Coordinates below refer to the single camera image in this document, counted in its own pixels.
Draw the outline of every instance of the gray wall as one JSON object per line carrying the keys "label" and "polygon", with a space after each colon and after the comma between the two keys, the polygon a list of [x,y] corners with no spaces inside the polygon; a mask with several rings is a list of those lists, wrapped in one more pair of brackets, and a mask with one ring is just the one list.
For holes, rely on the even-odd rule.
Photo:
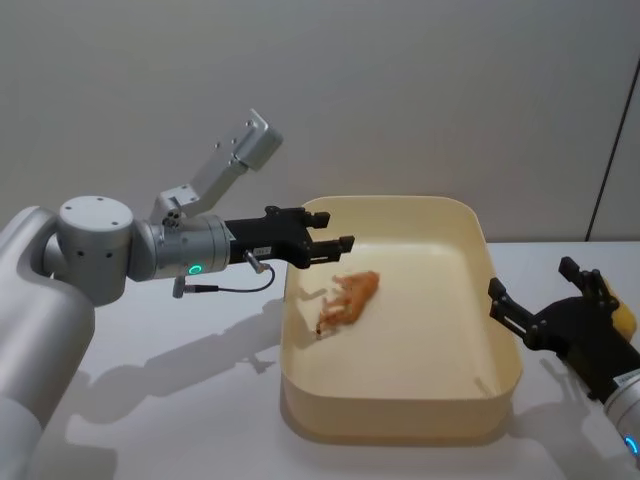
{"label": "gray wall", "polygon": [[591,239],[640,240],[640,85],[631,97]]}
{"label": "gray wall", "polygon": [[255,107],[285,135],[219,203],[441,194],[492,240],[582,239],[640,50],[636,0],[9,0],[0,222],[137,215]]}

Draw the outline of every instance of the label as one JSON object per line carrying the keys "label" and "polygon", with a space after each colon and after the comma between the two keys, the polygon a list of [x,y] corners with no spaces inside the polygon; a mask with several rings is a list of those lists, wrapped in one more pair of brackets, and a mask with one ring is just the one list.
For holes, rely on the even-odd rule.
{"label": "label", "polygon": [[631,378],[635,377],[636,375],[640,375],[640,368],[638,368],[636,370],[632,370],[632,371],[630,371],[628,373],[624,373],[622,375],[619,375],[616,378],[614,378],[613,381],[616,382],[618,387],[621,387],[623,383],[626,383],[628,380],[630,380]]}
{"label": "label", "polygon": [[263,257],[265,255],[271,255],[271,247],[260,247],[253,249],[254,257]]}

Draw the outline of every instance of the tray rim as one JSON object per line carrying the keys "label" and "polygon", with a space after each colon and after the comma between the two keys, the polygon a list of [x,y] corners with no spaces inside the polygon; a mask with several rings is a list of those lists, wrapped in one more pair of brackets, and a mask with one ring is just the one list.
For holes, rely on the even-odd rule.
{"label": "tray rim", "polygon": [[[477,229],[478,233],[480,233],[480,236],[482,238],[482,243],[483,243],[483,251],[486,254],[488,260],[489,260],[489,264],[491,267],[491,274],[493,276],[496,275],[496,271],[495,271],[495,266],[493,264],[493,259],[491,257],[491,253],[489,252],[489,249],[487,247],[487,241],[486,238],[484,236],[484,231],[482,230],[482,225],[480,224],[480,221],[478,219],[478,215],[476,214],[476,212],[469,207],[468,205],[466,205],[465,203],[461,202],[460,200],[456,200],[454,198],[450,198],[450,197],[446,197],[446,196],[441,196],[441,195],[327,195],[327,196],[322,196],[322,197],[317,197],[314,198],[312,200],[309,200],[307,202],[305,202],[302,206],[304,208],[308,208],[310,206],[312,206],[313,203],[318,202],[320,200],[343,200],[343,199],[353,199],[353,200],[367,200],[367,199],[371,199],[371,200],[384,200],[384,199],[397,199],[397,200],[415,200],[415,201],[429,201],[429,200],[437,200],[437,201],[444,201],[446,203],[451,203],[456,205],[457,208],[461,208],[463,210],[465,210],[467,213],[471,214],[471,217],[473,218],[473,223],[474,223],[474,228]],[[288,302],[287,302],[287,296],[288,296],[288,288],[289,288],[289,272],[291,270],[294,270],[293,267],[291,267],[291,265],[287,265],[287,270],[286,270],[286,278],[285,278],[285,286],[284,286],[284,295],[283,295],[283,319],[282,319],[282,324],[281,324],[281,333],[280,333],[280,337],[281,340],[284,338],[284,331],[285,331],[285,327],[286,327],[286,322],[287,322],[287,317],[288,317],[288,308],[290,308],[288,306]],[[285,379],[287,381],[287,383],[289,383],[290,386],[294,387],[295,389],[297,389],[298,391],[312,396],[314,398],[317,399],[327,399],[327,400],[344,400],[344,401],[356,401],[356,402],[394,402],[394,403],[404,403],[404,402],[420,402],[420,403],[439,403],[439,402],[487,402],[487,401],[497,401],[498,399],[501,399],[505,396],[512,396],[513,392],[515,390],[515,388],[518,386],[522,375],[524,373],[524,367],[523,367],[523,362],[522,362],[522,355],[520,353],[520,350],[518,349],[518,345],[517,342],[515,340],[515,338],[513,338],[513,336],[511,336],[511,340],[513,343],[513,346],[515,347],[513,349],[514,353],[515,353],[515,358],[513,358],[512,360],[514,360],[517,365],[514,364],[514,366],[517,366],[518,372],[517,374],[514,376],[514,380],[512,382],[512,384],[510,384],[508,386],[508,388],[502,389],[500,391],[498,391],[497,393],[492,392],[491,395],[485,395],[483,397],[473,397],[473,398],[465,398],[465,397],[453,397],[453,398],[403,398],[403,397],[397,397],[397,398],[376,398],[376,397],[364,397],[364,396],[343,396],[343,395],[327,395],[327,394],[322,394],[322,393],[316,393],[316,392],[312,392],[309,391],[305,388],[302,388],[298,383],[296,383],[291,376],[288,374],[288,372],[285,369],[285,364],[286,362],[284,361],[284,352],[285,352],[285,348],[283,344],[281,344],[281,348],[280,348],[280,353],[279,353],[279,363],[280,363],[280,372],[282,375],[282,378]]]}

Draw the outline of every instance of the green led light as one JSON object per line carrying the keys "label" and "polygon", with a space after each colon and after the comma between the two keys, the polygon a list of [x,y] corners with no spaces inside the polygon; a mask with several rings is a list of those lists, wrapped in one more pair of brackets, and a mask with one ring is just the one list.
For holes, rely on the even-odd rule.
{"label": "green led light", "polygon": [[189,267],[189,275],[197,275],[202,273],[202,265],[191,265]]}

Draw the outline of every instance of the blue led light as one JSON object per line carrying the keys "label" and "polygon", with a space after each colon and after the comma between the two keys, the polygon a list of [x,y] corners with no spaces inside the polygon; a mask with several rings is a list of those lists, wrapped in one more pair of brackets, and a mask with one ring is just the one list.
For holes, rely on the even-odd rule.
{"label": "blue led light", "polygon": [[638,456],[638,444],[636,443],[636,441],[633,438],[631,438],[629,435],[627,435],[626,437],[624,437],[624,443],[627,444],[627,447],[629,447],[629,450],[631,451],[633,456],[637,457]]}

